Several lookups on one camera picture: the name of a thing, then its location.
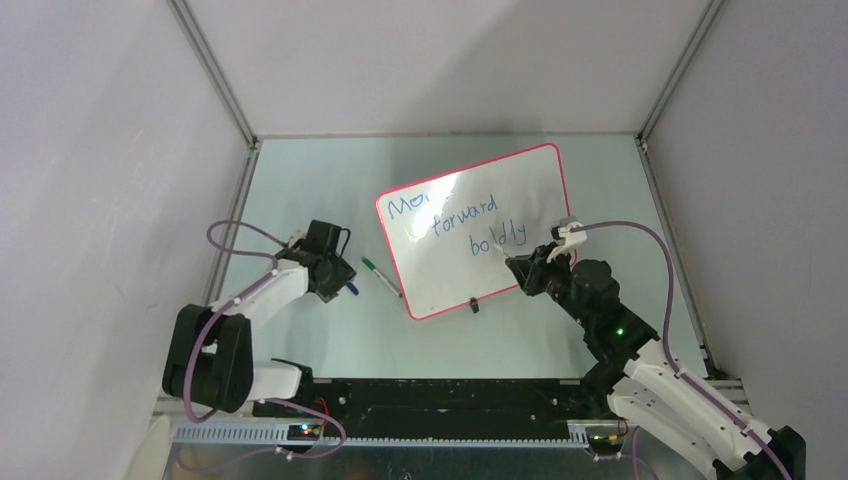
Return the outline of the pink framed whiteboard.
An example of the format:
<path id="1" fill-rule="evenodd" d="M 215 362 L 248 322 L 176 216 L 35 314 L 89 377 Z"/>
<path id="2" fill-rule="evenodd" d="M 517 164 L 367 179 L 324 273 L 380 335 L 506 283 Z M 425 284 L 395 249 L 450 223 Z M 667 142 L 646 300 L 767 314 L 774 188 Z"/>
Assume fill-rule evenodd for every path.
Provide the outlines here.
<path id="1" fill-rule="evenodd" d="M 571 214 L 553 143 L 385 191 L 375 207 L 407 312 L 417 321 L 515 288 L 493 243 L 512 256 L 529 254 Z"/>

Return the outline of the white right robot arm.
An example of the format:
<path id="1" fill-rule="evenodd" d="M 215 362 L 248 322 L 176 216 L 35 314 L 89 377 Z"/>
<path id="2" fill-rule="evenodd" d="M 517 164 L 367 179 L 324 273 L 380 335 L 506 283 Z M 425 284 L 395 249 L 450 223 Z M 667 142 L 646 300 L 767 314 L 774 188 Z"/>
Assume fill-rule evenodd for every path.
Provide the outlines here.
<path id="1" fill-rule="evenodd" d="M 633 422 L 707 479 L 803 479 L 806 442 L 789 426 L 773 429 L 664 350 L 658 332 L 619 298 L 605 261 L 549 257 L 554 244 L 507 257 L 528 296 L 548 295 L 584 331 L 596 359 L 581 385 L 585 411 Z"/>

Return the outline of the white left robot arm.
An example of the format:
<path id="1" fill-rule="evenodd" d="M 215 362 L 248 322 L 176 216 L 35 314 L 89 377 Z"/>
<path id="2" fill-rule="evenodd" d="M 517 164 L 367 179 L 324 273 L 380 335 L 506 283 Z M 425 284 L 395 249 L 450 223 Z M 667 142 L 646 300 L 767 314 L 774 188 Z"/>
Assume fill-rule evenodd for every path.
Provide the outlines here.
<path id="1" fill-rule="evenodd" d="M 279 248 L 252 252 L 268 263 L 259 277 L 230 297 L 188 304 L 176 316 L 162 389 L 182 400 L 194 423 L 218 412 L 235 413 L 248 402 L 277 399 L 297 417 L 316 403 L 310 368 L 255 359 L 253 335 L 295 300 L 314 295 L 328 303 L 354 280 L 355 269 L 343 257 L 351 232 L 320 220 L 286 241 L 263 229 L 257 232 Z"/>

